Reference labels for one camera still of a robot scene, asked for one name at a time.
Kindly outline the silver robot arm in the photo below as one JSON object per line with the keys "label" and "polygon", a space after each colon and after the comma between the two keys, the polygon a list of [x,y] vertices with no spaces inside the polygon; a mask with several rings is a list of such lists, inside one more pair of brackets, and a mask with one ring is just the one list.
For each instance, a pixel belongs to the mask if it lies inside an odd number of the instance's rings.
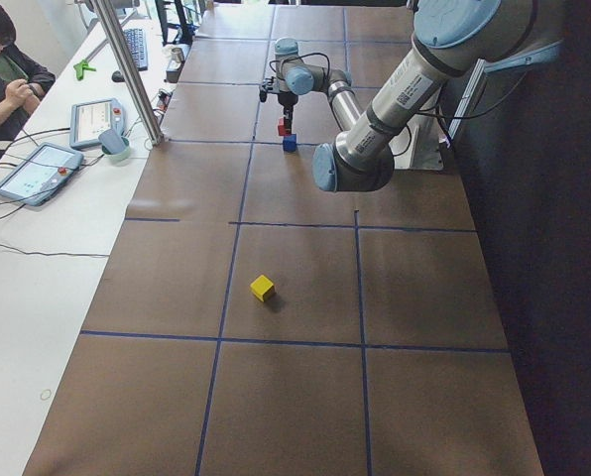
{"label": "silver robot arm", "polygon": [[366,108],[356,101],[346,72],[306,63],[296,40],[275,43],[274,75],[259,87],[283,107],[279,133],[290,133],[298,99],[323,93],[341,131],[319,145],[312,172],[324,191],[374,191],[394,171],[390,142],[448,79],[465,74],[477,60],[529,69],[559,55],[566,13],[563,1],[410,1],[414,31],[409,53]]}

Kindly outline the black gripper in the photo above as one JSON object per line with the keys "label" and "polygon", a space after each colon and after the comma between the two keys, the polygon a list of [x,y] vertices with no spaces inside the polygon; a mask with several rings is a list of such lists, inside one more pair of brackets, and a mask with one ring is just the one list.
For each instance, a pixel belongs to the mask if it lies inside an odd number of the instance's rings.
{"label": "black gripper", "polygon": [[282,134],[293,133],[294,108],[297,104],[297,95],[292,92],[281,91],[278,94],[279,103],[283,106]]}

